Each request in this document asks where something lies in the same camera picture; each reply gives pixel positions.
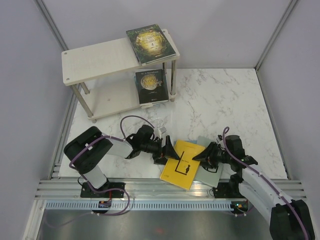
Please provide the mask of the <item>green Alice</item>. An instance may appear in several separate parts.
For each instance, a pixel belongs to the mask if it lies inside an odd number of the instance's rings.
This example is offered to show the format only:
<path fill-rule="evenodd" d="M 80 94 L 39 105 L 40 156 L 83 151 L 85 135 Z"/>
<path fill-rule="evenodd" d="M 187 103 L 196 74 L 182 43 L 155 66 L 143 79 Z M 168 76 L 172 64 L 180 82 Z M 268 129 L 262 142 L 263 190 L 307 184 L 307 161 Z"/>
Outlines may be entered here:
<path fill-rule="evenodd" d="M 126 35 L 142 66 L 177 55 L 158 24 L 127 30 Z"/>

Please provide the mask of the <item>yellow booklet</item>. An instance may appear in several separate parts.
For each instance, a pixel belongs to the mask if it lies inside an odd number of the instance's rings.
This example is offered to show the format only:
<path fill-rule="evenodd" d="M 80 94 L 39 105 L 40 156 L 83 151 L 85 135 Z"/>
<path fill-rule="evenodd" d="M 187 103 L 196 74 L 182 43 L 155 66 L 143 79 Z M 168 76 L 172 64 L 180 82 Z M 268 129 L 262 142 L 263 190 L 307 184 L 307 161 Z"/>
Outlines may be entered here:
<path fill-rule="evenodd" d="M 200 162 L 193 160 L 205 150 L 204 146 L 177 140 L 174 150 L 180 160 L 169 158 L 160 175 L 160 179 L 184 190 L 189 190 L 197 173 Z"/>

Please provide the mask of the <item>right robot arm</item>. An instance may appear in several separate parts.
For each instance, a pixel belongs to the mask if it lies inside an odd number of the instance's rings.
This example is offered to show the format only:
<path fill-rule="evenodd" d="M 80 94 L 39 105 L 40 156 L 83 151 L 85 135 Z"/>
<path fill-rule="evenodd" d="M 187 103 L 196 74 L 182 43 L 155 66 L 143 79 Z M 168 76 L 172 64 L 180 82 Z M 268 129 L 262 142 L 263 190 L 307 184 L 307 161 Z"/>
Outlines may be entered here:
<path fill-rule="evenodd" d="M 228 197 L 246 198 L 269 225 L 274 240 L 314 240 L 316 238 L 309 207 L 295 200 L 265 175 L 258 162 L 247 155 L 238 135 L 219 135 L 216 141 L 199 136 L 205 149 L 194 156 L 205 168 L 230 165 L 234 172 L 221 191 Z"/>

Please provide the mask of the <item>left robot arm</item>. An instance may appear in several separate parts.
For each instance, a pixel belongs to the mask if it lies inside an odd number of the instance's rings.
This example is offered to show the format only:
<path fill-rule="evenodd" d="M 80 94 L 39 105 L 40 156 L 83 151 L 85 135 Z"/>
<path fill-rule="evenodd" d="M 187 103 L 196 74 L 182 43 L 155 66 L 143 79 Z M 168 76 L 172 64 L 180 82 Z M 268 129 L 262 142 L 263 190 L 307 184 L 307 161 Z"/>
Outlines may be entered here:
<path fill-rule="evenodd" d="M 109 192 L 121 192 L 121 188 L 110 187 L 110 181 L 98 166 L 106 155 L 133 159 L 140 153 L 152 155 L 155 164 L 164 165 L 169 159 L 180 160 L 170 136 L 163 139 L 155 136 L 155 130 L 149 125 L 142 125 L 136 133 L 120 139 L 103 134 L 92 126 L 69 142 L 63 153 L 70 160 L 69 167 L 76 170 L 85 179 L 84 189 L 100 198 Z"/>

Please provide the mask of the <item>pale grey-green booklet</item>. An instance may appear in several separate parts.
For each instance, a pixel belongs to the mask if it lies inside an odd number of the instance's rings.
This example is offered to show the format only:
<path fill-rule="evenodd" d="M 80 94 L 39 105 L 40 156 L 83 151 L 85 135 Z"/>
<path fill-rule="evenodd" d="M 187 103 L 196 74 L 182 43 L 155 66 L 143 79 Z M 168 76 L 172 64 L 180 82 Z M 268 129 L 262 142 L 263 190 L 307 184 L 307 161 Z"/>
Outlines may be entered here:
<path fill-rule="evenodd" d="M 198 145 L 208 147 L 210 142 L 211 140 L 209 138 L 206 138 L 204 136 L 199 136 L 196 143 Z M 199 166 L 193 180 L 199 181 L 212 188 L 216 188 L 219 184 L 222 170 L 223 170 L 222 163 L 219 163 L 217 168 L 212 168 L 212 169 L 206 169 L 202 166 Z"/>

